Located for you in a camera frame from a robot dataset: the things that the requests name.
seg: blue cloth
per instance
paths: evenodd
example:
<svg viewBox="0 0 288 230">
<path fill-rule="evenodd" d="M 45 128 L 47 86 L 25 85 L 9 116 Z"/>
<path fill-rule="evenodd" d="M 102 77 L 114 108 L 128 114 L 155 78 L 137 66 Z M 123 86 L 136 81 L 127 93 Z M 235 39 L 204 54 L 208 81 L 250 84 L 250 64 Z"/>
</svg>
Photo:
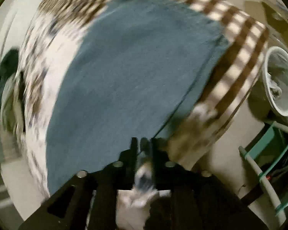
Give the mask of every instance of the blue cloth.
<svg viewBox="0 0 288 230">
<path fill-rule="evenodd" d="M 171 0 L 112 0 L 89 28 L 54 106 L 50 193 L 79 170 L 116 161 L 131 137 L 153 137 L 175 111 L 185 117 L 228 48 L 222 31 Z"/>
</svg>

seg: checkered fabric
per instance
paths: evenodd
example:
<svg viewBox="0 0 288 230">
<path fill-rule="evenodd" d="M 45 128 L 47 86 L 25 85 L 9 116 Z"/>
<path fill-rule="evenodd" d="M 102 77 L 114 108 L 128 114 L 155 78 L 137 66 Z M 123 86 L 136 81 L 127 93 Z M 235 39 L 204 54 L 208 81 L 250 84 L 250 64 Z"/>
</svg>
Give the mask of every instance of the checkered fabric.
<svg viewBox="0 0 288 230">
<path fill-rule="evenodd" d="M 44 191 L 47 191 L 46 131 L 60 84 L 85 30 L 107 8 L 108 1 L 43 0 L 22 46 L 19 71 L 24 71 L 26 83 L 25 152 L 32 174 Z M 176 1 L 219 21 L 231 43 L 200 98 L 218 111 L 219 127 L 212 133 L 218 138 L 228 128 L 259 75 L 268 29 L 225 0 Z M 196 146 L 182 150 L 174 161 L 190 169 L 199 159 L 192 154 L 194 149 Z"/>
</svg>

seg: beige floor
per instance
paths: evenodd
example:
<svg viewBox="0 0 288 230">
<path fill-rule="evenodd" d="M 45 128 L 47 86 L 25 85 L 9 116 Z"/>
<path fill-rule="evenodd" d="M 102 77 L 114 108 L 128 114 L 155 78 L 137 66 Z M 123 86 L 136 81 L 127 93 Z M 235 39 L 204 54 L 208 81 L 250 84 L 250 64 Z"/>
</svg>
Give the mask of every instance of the beige floor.
<svg viewBox="0 0 288 230">
<path fill-rule="evenodd" d="M 244 0 L 227 1 L 243 9 Z M 4 13 L 4 11 L 0 12 L 0 16 L 3 17 Z M 256 177 L 242 161 L 239 155 L 238 147 L 240 145 L 246 146 L 249 144 L 256 134 L 262 129 L 262 127 L 263 123 L 256 120 L 252 116 L 246 101 L 241 106 L 228 131 L 217 141 L 212 150 L 199 161 L 203 168 L 216 174 L 234 193 L 237 193 L 240 197 L 247 193 L 254 185 Z M 27 193 L 28 197 L 31 196 L 32 198 L 35 198 L 35 201 L 32 202 L 32 204 L 35 205 L 34 207 L 36 207 L 36 205 L 40 203 L 40 197 L 38 196 L 38 192 L 36 191 L 36 187 L 34 187 L 32 179 L 23 175 L 24 173 L 27 173 L 28 176 L 28 171 L 26 170 L 24 160 L 5 164 L 4 170 L 6 177 L 5 182 L 10 184 L 11 189 L 12 187 L 17 187 L 15 191 L 19 190 L 21 184 L 16 182 L 17 177 L 21 179 L 19 180 L 21 183 L 30 184 L 28 186 L 30 189 L 26 190 L 25 192 Z M 26 218 L 33 213 L 34 207 L 26 207 L 25 203 L 30 201 L 29 199 L 24 200 L 22 203 L 22 200 L 18 200 L 19 198 L 15 199 L 18 204 L 15 206 L 17 209 L 21 210 L 21 215 Z M 262 198 L 260 200 L 263 202 L 256 201 L 251 208 L 271 229 L 273 229 L 272 226 L 274 219 L 271 217 L 269 202 Z"/>
</svg>

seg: striped fabric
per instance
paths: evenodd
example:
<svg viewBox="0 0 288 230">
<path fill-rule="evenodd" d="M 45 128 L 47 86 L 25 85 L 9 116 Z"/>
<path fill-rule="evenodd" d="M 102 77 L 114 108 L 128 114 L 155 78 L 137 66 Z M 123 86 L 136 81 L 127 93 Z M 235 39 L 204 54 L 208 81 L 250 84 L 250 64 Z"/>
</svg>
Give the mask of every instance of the striped fabric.
<svg viewBox="0 0 288 230">
<path fill-rule="evenodd" d="M 26 143 L 27 155 L 28 160 L 32 160 L 31 170 L 34 169 L 34 166 L 38 166 L 36 170 L 41 170 L 39 173 L 42 174 L 37 176 L 43 177 L 43 181 L 41 181 L 41 178 L 38 178 L 38 180 L 44 183 L 44 188 L 47 187 L 47 181 L 45 181 L 47 179 L 47 169 L 45 150 L 41 150 L 46 148 L 45 134 L 60 86 L 58 85 L 55 91 L 52 88 L 49 92 L 42 92 L 42 88 L 48 88 L 44 80 L 47 79 L 47 75 L 49 76 L 49 74 L 44 74 L 42 70 L 47 70 L 49 73 L 53 67 L 45 65 L 50 57 L 45 56 L 42 60 L 42 50 L 40 48 L 48 47 L 53 42 L 63 45 L 63 41 L 67 39 L 71 42 L 77 42 L 78 46 L 84 34 L 82 29 L 87 28 L 107 8 L 108 1 L 110 0 L 43 0 L 38 15 L 35 16 L 35 25 L 31 25 L 22 46 L 19 69 L 25 72 L 25 82 L 27 84 L 26 129 L 34 128 L 32 132 L 35 134 L 35 138 L 39 139 L 39 143 L 36 145 L 40 146 L 37 148 L 33 146 L 32 142 L 30 144 Z M 218 127 L 213 129 L 212 132 L 217 139 L 229 127 L 231 119 L 247 98 L 252 85 L 259 76 L 267 49 L 268 29 L 225 0 L 176 1 L 188 4 L 191 9 L 206 14 L 212 20 L 220 21 L 225 27 L 224 36 L 231 43 L 225 55 L 214 68 L 200 98 L 200 101 L 215 107 L 218 111 Z M 47 26 L 47 30 L 42 30 L 42 25 L 45 24 L 50 26 Z M 56 39 L 53 40 L 49 36 L 44 36 L 46 31 L 55 32 L 56 34 L 57 32 L 63 32 L 64 39 L 62 38 L 61 42 Z M 70 62 L 74 53 L 70 53 Z M 42 63 L 41 65 L 44 65 L 43 68 L 37 67 L 36 63 L 39 60 Z M 59 77 L 58 84 L 60 84 L 69 64 L 61 63 L 63 71 L 60 70 L 60 74 L 56 75 L 56 77 Z M 47 102 L 43 104 L 45 99 L 43 99 L 42 94 L 47 94 L 51 99 L 48 98 Z M 45 107 L 49 107 L 49 112 L 45 113 Z M 192 154 L 194 149 L 196 149 L 196 146 L 190 146 L 187 150 L 181 151 L 181 155 L 176 157 L 174 161 L 179 162 L 187 169 L 191 169 L 199 158 L 198 156 L 195 158 Z"/>
</svg>

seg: floor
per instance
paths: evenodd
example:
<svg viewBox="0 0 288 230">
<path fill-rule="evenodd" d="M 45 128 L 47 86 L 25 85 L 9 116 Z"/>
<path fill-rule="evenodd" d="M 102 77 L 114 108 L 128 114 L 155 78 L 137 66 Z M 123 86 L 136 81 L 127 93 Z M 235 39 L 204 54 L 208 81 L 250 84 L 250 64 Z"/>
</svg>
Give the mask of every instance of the floor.
<svg viewBox="0 0 288 230">
<path fill-rule="evenodd" d="M 0 23 L 5 17 L 8 7 L 13 0 L 6 0 L 0 8 Z M 227 0 L 235 6 L 243 9 L 244 0 Z M 262 129 L 263 123 L 258 121 L 251 113 L 248 101 L 245 101 L 235 116 L 228 131 L 216 142 L 212 150 L 203 156 L 199 164 L 202 168 L 210 170 L 224 182 L 224 184 L 236 193 L 240 198 L 254 186 L 257 179 L 253 172 L 242 161 L 238 147 L 247 146 L 250 141 Z M 11 194 L 10 196 L 23 219 L 26 219 L 41 202 L 39 192 L 30 177 L 28 168 L 23 159 L 15 160 L 2 165 L 2 176 L 6 183 L 10 184 L 9 191 L 19 191 L 21 183 L 27 186 L 23 194 L 25 197 Z M 261 197 L 255 201 L 250 208 L 268 225 L 270 229 L 275 228 L 273 212 L 268 200 Z"/>
</svg>

